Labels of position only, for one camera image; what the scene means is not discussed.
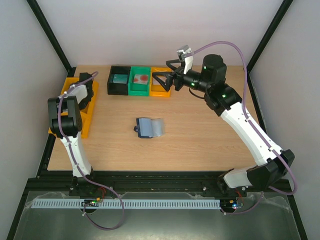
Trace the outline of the teal card stack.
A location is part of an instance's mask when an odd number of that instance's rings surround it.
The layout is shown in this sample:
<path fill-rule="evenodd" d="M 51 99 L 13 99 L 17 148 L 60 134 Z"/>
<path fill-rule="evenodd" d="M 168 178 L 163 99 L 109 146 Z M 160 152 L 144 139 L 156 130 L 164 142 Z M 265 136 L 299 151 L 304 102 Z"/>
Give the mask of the teal card stack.
<path fill-rule="evenodd" d="M 112 82 L 115 84 L 126 84 L 128 80 L 127 74 L 114 74 Z"/>

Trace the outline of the red-dotted card stack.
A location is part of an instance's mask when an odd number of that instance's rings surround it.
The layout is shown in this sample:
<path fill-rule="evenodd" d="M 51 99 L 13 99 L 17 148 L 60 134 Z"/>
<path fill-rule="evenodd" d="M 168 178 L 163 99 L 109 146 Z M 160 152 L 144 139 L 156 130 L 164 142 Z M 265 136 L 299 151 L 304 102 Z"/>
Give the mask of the red-dotted card stack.
<path fill-rule="evenodd" d="M 147 85 L 149 82 L 149 75 L 147 74 L 135 74 L 133 77 L 134 84 Z"/>

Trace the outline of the blue card holder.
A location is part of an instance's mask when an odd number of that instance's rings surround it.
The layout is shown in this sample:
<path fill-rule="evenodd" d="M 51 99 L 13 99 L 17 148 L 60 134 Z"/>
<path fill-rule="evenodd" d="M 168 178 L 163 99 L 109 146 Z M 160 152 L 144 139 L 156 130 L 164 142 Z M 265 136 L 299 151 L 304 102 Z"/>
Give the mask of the blue card holder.
<path fill-rule="evenodd" d="M 152 139 L 165 134 L 165 124 L 162 118 L 136 118 L 136 126 L 133 130 L 141 139 Z"/>

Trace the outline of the black storage bin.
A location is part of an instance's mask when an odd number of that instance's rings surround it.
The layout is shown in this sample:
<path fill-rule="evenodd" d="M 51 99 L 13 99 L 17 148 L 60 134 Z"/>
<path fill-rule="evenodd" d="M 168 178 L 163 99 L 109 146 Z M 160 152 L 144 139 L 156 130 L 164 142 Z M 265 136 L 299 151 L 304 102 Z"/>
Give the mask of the black storage bin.
<path fill-rule="evenodd" d="M 107 80 L 107 94 L 127 96 L 130 72 L 130 66 L 112 65 Z"/>

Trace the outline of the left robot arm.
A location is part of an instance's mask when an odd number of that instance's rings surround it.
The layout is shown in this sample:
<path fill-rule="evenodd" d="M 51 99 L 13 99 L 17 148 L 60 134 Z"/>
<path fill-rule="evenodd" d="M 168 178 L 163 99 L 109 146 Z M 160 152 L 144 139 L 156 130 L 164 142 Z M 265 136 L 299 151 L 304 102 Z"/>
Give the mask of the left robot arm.
<path fill-rule="evenodd" d="M 49 131 L 64 145 L 75 178 L 85 178 L 93 172 L 82 134 L 88 135 L 95 101 L 94 78 L 98 74 L 81 72 L 79 77 L 67 78 L 60 95 L 47 100 Z"/>

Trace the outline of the orange three-compartment bin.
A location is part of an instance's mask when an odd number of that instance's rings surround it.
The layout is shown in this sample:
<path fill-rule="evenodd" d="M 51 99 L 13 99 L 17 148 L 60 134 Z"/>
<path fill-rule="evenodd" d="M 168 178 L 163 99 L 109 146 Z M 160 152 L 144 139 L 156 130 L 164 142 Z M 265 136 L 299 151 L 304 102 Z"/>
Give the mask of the orange three-compartment bin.
<path fill-rule="evenodd" d="M 88 137 L 96 102 L 95 94 L 99 88 L 99 84 L 94 81 L 96 75 L 97 72 L 82 72 L 79 77 L 68 77 L 60 96 L 48 99 L 50 134 L 60 139 L 64 135 L 68 138 L 76 137 L 78 133 L 81 133 L 83 139 Z M 59 123 L 64 135 L 60 132 Z"/>

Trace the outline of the grey-pink card stack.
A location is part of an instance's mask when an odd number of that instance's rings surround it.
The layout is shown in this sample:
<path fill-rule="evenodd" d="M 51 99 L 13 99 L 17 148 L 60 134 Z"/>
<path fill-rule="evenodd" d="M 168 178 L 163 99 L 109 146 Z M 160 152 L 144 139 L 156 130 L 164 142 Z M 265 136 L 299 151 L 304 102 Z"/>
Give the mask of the grey-pink card stack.
<path fill-rule="evenodd" d="M 164 83 L 166 82 L 166 77 L 165 76 L 157 76 L 161 81 Z M 152 84 L 153 85 L 161 85 L 154 77 L 152 78 Z"/>

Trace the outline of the black frame post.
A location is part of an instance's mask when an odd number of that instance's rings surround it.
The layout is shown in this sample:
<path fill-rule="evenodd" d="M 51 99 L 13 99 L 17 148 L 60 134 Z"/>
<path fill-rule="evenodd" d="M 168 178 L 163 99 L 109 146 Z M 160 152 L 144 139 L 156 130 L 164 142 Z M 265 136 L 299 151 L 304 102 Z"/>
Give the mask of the black frame post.
<path fill-rule="evenodd" d="M 36 0 L 27 0 L 27 3 L 32 10 L 34 16 L 36 17 L 38 23 L 40 24 L 42 30 L 47 36 L 49 42 L 51 43 L 54 51 L 56 52 L 58 58 L 60 59 L 63 67 L 67 72 L 68 77 L 73 77 L 76 71 L 76 67 L 72 67 L 67 56 L 65 55 L 58 39 L 56 38 L 49 22 L 47 21 L 46 16 L 44 15 L 40 5 Z"/>
<path fill-rule="evenodd" d="M 252 57 L 247 64 L 247 72 L 250 73 L 256 63 L 258 62 L 261 54 L 265 50 L 266 46 L 268 45 L 269 41 L 271 40 L 273 34 L 277 30 L 278 26 L 280 25 L 282 19 L 286 15 L 287 11 L 289 10 L 290 6 L 292 5 L 293 0 L 283 0 L 281 5 L 279 6 L 277 12 L 275 13 L 272 21 L 270 22 L 268 28 L 266 29 L 263 37 L 261 38 L 257 48 L 255 49 Z"/>

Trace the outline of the green storage bin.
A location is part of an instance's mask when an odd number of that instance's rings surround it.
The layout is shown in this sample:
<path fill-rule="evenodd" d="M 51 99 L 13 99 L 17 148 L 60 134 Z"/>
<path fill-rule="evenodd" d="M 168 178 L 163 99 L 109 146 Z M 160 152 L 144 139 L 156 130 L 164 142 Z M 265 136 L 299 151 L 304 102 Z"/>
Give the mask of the green storage bin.
<path fill-rule="evenodd" d="M 151 68 L 132 66 L 128 81 L 129 96 L 149 96 Z"/>

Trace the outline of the left black frame post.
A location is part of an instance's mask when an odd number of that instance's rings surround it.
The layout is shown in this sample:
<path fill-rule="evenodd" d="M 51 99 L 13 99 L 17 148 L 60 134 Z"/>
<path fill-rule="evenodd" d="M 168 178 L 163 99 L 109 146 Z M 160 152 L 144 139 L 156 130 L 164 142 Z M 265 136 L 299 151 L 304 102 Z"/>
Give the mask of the left black frame post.
<path fill-rule="evenodd" d="M 60 59 L 63 67 L 67 72 L 68 77 L 73 77 L 76 71 L 76 67 L 72 67 L 67 56 L 65 55 L 58 39 L 56 38 L 49 22 L 47 21 L 46 16 L 44 15 L 40 5 L 36 0 L 27 0 L 27 3 L 32 10 L 34 16 L 36 17 L 38 23 L 40 24 L 42 30 L 47 36 L 49 42 L 51 43 L 54 51 L 56 52 L 58 58 Z"/>

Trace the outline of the right black frame post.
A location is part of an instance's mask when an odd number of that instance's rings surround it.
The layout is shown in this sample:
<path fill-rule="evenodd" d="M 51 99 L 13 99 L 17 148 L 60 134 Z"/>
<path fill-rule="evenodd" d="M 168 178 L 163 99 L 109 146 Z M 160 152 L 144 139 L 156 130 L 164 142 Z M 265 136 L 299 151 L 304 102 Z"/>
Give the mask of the right black frame post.
<path fill-rule="evenodd" d="M 256 63 L 258 62 L 261 54 L 265 50 L 266 46 L 268 45 L 269 41 L 271 40 L 273 34 L 277 30 L 278 26 L 280 25 L 282 19 L 286 15 L 287 11 L 289 10 L 290 6 L 292 5 L 293 0 L 283 0 L 281 5 L 279 6 L 277 12 L 275 13 L 272 21 L 270 22 L 268 28 L 266 29 L 263 37 L 261 38 L 257 48 L 255 49 L 252 57 L 247 64 L 247 72 L 250 73 Z"/>

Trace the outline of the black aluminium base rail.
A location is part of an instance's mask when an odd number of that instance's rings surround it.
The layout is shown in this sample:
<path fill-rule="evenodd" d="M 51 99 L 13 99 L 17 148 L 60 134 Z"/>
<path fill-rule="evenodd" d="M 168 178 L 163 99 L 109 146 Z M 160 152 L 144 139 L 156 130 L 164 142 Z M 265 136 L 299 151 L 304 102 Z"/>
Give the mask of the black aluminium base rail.
<path fill-rule="evenodd" d="M 87 180 L 75 178 L 71 171 L 43 170 L 27 180 L 23 194 L 29 192 L 70 192 L 73 196 L 87 197 L 97 193 L 98 186 L 109 187 L 118 194 L 127 192 L 159 193 L 180 192 L 200 194 L 205 197 L 235 197 L 232 190 L 222 194 L 218 181 L 221 171 L 99 171 L 95 170 Z"/>

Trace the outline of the small orange storage bin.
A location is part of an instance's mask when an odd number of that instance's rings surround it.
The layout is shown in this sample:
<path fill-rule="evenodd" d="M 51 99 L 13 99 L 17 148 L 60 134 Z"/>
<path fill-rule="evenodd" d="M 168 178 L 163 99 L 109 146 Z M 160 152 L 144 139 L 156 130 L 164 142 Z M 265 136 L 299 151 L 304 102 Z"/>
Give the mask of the small orange storage bin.
<path fill-rule="evenodd" d="M 149 84 L 149 95 L 152 97 L 165 97 L 169 98 L 171 96 L 171 91 L 166 92 L 161 85 L 153 85 L 152 73 L 154 72 L 171 72 L 172 70 L 168 67 L 152 67 L 150 84 Z"/>

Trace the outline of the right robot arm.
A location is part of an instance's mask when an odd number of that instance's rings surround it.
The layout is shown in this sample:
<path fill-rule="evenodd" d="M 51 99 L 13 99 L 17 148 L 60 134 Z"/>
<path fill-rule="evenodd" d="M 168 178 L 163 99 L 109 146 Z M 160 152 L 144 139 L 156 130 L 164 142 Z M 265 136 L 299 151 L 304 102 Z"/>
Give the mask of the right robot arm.
<path fill-rule="evenodd" d="M 201 72 L 192 70 L 189 57 L 168 60 L 166 65 L 170 71 L 152 74 L 164 90 L 169 91 L 174 86 L 179 91 L 186 86 L 203 92 L 207 106 L 233 128 L 253 156 L 255 166 L 231 169 L 220 177 L 218 191 L 222 195 L 229 196 L 238 187 L 264 191 L 288 172 L 295 155 L 271 140 L 250 115 L 244 98 L 226 84 L 227 66 L 221 56 L 206 55 Z"/>

